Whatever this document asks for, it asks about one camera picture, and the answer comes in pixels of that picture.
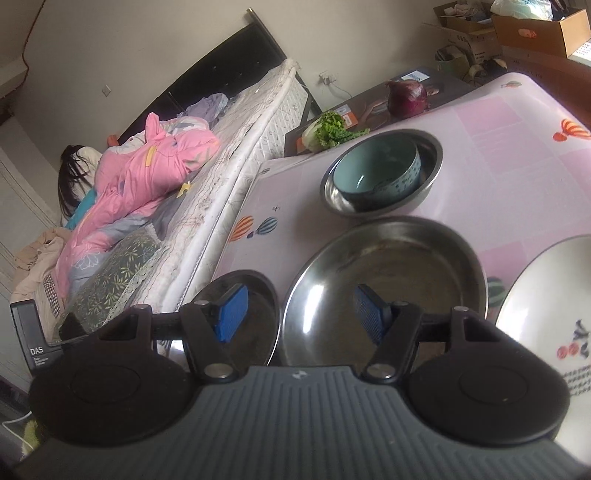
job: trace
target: black headboard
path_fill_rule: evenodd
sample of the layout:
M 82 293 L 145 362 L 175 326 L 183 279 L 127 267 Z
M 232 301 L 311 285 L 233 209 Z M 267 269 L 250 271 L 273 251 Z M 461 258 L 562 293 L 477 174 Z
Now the black headboard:
M 256 13 L 249 8 L 247 14 L 252 22 L 183 73 L 119 137 L 120 144 L 145 128 L 150 112 L 168 120 L 212 93 L 233 97 L 287 58 Z M 310 100 L 315 113 L 319 113 L 316 101 L 312 97 Z

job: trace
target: pink comforter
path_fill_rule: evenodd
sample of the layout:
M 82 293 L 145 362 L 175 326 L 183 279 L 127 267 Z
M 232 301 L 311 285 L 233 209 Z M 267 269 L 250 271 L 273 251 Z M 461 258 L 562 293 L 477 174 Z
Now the pink comforter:
M 95 175 L 96 202 L 73 231 L 57 261 L 54 280 L 57 294 L 66 299 L 69 271 L 89 252 L 112 247 L 97 230 L 130 213 L 149 215 L 163 197 L 183 184 L 189 172 L 201 168 L 219 148 L 207 122 L 177 135 L 167 133 L 154 113 L 146 119 L 145 144 L 118 154 L 105 151 Z

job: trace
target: green patterned pillowcase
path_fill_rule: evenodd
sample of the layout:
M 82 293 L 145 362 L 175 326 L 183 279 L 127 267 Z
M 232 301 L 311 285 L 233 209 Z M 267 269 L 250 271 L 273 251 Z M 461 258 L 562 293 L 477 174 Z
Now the green patterned pillowcase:
M 84 332 L 94 332 L 125 309 L 135 289 L 161 255 L 160 242 L 151 227 L 138 228 L 119 242 L 97 272 L 78 290 L 53 332 L 60 341 L 60 328 L 73 313 Z

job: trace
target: blue ceramic bowl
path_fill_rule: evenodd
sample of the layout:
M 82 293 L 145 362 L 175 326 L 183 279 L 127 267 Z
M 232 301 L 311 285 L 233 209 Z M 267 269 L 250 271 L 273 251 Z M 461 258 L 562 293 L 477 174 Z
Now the blue ceramic bowl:
M 333 173 L 341 195 L 358 210 L 399 202 L 419 185 L 421 157 L 406 134 L 391 132 L 362 141 L 345 152 Z

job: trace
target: box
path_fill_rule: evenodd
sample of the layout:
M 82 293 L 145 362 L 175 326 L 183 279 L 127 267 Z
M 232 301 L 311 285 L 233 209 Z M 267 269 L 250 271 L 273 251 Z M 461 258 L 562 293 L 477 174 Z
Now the box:
M 449 43 L 466 53 L 470 65 L 482 63 L 501 54 L 501 45 L 494 30 L 479 35 L 462 33 L 450 28 L 444 28 L 443 31 Z
M 437 52 L 439 53 L 440 51 L 451 57 L 451 59 L 443 60 L 438 59 L 436 56 L 435 62 L 437 63 L 437 70 L 449 73 L 450 75 L 463 80 L 470 69 L 470 63 L 468 62 L 466 54 L 454 45 L 440 48 Z
M 591 37 L 587 12 L 575 8 L 569 11 L 571 14 L 559 22 L 499 15 L 493 15 L 492 21 L 501 45 L 566 58 Z
M 439 5 L 439 7 L 433 8 L 435 15 L 437 15 L 437 19 L 442 27 L 451 28 L 452 30 L 456 30 L 458 32 L 463 33 L 474 33 L 474 34 L 482 34 L 482 33 L 490 33 L 493 31 L 493 28 L 490 25 L 483 25 L 478 22 L 471 22 L 464 18 L 460 17 L 445 17 L 444 10 L 446 8 L 455 7 L 457 2 L 451 2 L 445 5 Z M 491 13 L 491 4 L 482 3 L 484 10 L 487 14 Z
M 569 58 L 549 55 L 538 51 L 524 50 L 523 48 L 503 47 L 503 58 L 509 64 L 517 68 L 518 65 L 528 66 L 529 71 L 536 72 L 536 66 L 554 70 L 557 74 L 563 73 L 591 83 L 591 61 L 587 60 L 583 53 L 585 46 L 591 47 L 591 43 L 584 43 L 579 50 Z

